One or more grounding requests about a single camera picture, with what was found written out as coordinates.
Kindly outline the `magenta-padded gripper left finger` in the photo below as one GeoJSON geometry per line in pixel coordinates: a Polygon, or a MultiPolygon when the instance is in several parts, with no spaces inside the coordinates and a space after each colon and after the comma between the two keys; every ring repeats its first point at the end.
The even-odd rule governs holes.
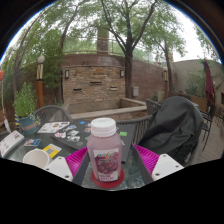
{"type": "Polygon", "coordinates": [[[81,185],[89,164],[87,148],[84,147],[67,157],[57,157],[45,170],[65,180],[81,185]]]}

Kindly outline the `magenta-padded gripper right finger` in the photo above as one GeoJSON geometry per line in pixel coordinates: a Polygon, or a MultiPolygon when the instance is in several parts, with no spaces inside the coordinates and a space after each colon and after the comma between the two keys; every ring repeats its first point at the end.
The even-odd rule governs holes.
{"type": "Polygon", "coordinates": [[[132,154],[137,162],[145,185],[164,178],[183,168],[168,154],[158,155],[142,146],[132,145],[132,154]]]}

